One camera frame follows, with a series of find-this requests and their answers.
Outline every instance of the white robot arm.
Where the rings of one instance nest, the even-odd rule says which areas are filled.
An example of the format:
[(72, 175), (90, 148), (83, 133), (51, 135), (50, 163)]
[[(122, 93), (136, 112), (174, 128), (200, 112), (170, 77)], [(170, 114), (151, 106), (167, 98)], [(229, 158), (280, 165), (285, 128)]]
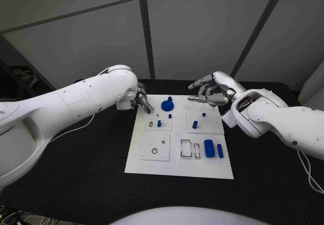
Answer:
[(260, 137), (272, 131), (286, 146), (324, 160), (324, 112), (308, 107), (288, 107), (283, 100), (267, 90), (246, 90), (223, 72), (203, 77), (188, 89), (200, 87), (188, 101), (211, 106), (231, 101), (221, 120), (231, 128), (239, 126), (246, 135)]
[(0, 187), (27, 173), (57, 132), (113, 104), (119, 110), (135, 105), (152, 110), (145, 88), (123, 65), (44, 95), (0, 102)]

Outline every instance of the robotic hand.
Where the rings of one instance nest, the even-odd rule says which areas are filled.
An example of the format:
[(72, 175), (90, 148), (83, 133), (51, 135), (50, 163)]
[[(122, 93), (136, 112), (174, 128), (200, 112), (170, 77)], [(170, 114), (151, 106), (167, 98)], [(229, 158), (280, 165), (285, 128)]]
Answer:
[(123, 65), (44, 95), (0, 102), (0, 187), (27, 173), (57, 132), (113, 104), (118, 110), (154, 109)]
[(206, 102), (213, 107), (231, 101), (221, 120), (246, 135), (260, 137), (272, 131), (286, 146), (324, 160), (324, 112), (308, 107), (288, 107), (283, 100), (265, 89), (246, 90), (223, 72), (203, 77), (188, 89), (200, 87), (188, 101)]

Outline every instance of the white board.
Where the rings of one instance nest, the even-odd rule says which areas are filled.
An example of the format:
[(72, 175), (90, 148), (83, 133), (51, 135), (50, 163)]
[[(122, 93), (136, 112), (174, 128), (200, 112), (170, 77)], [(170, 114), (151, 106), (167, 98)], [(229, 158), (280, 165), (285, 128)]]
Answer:
[[(213, 108), (207, 104), (188, 102), (188, 96), (178, 95), (171, 96), (174, 109), (165, 112), (161, 109), (161, 103), (167, 100), (167, 97), (168, 95), (148, 95), (148, 102), (154, 107), (154, 111), (151, 111), (149, 114), (144, 112), (142, 108), (138, 108), (129, 143), (125, 173), (233, 179), (227, 147), (223, 136), (223, 126), (219, 126), (219, 124), (221, 125), (221, 119), (217, 107)], [(210, 126), (214, 126), (217, 128), (217, 131), (213, 130), (211, 134), (201, 134), (198, 133), (200, 128), (197, 127), (197, 129), (194, 130), (195, 133), (187, 133), (187, 125), (188, 123), (193, 123), (193, 121), (187, 122), (187, 112), (197, 112), (191, 113), (190, 119), (194, 119), (195, 121), (208, 120), (208, 123), (206, 123), (204, 121), (198, 124), (210, 124)], [(155, 127), (155, 123), (152, 123), (152, 130), (148, 130), (147, 123), (155, 120), (171, 121), (171, 130), (164, 130), (162, 126), (159, 127), (161, 129), (158, 129), (158, 127)], [(145, 146), (142, 146), (141, 144), (144, 140), (144, 135), (149, 133), (159, 134), (159, 137), (154, 137), (151, 139), (151, 146), (147, 144)], [(157, 153), (154, 154), (151, 152), (155, 148), (157, 152), (159, 153), (158, 147), (161, 147), (159, 142), (162, 136), (170, 138), (167, 140), (170, 141), (170, 148), (168, 157), (165, 161), (161, 161), (161, 157), (154, 159), (154, 156), (157, 157)], [(207, 158), (204, 154), (204, 140), (207, 139), (213, 140), (216, 152), (216, 156), (213, 158)], [(190, 140), (191, 142), (191, 158), (181, 157), (181, 140)], [(194, 159), (194, 144), (198, 144), (200, 159)], [(221, 144), (223, 158), (219, 158), (217, 155), (217, 144)], [(142, 148), (147, 149), (145, 154), (148, 154), (142, 155), (145, 157), (145, 160), (139, 159)]]

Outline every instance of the blue cylinder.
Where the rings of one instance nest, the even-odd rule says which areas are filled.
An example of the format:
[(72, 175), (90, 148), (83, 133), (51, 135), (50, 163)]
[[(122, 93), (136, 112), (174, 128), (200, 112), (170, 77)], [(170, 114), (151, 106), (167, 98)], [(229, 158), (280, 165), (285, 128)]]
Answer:
[(223, 158), (223, 150), (221, 150), (221, 144), (217, 144), (217, 155), (220, 158)]
[(197, 121), (194, 121), (194, 124), (193, 124), (193, 129), (197, 128)]
[(204, 140), (204, 152), (206, 157), (208, 158), (214, 157), (214, 145), (211, 140)]

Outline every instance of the black tablecloth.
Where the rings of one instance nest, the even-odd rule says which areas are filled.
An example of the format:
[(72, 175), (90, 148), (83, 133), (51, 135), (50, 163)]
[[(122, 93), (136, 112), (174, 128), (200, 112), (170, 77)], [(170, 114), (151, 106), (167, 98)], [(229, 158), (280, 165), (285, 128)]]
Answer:
[[(149, 94), (191, 95), (190, 81), (141, 80)], [(282, 83), (242, 82), (265, 88), (289, 106), (296, 98)], [(233, 180), (123, 173), (136, 110), (115, 106), (89, 126), (60, 137), (44, 149), (24, 177), (3, 189), (0, 203), (17, 210), (85, 224), (106, 224), (162, 206), (224, 210), (270, 224), (324, 224), (324, 195), (314, 192), (296, 156), (276, 135), (253, 139), (224, 126)], [(85, 119), (66, 130), (87, 123)], [(324, 184), (324, 162), (309, 157)]]

